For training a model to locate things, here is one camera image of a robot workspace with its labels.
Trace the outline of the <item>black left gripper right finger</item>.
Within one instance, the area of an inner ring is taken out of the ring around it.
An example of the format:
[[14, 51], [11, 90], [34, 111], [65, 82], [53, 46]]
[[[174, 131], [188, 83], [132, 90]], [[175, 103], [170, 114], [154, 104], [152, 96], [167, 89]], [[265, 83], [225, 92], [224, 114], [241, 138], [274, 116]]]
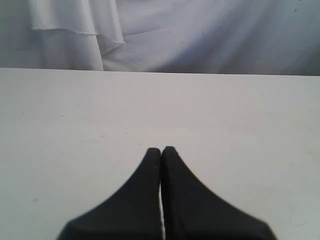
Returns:
[[167, 240], [275, 240], [272, 229], [210, 191], [173, 146], [161, 156], [161, 198]]

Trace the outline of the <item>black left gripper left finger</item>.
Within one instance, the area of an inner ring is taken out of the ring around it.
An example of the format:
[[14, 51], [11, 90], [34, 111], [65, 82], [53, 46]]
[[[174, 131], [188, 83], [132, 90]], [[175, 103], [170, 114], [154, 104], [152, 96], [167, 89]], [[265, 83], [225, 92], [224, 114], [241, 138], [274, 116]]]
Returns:
[[60, 240], [161, 240], [161, 151], [149, 148], [131, 177], [112, 196], [70, 220]]

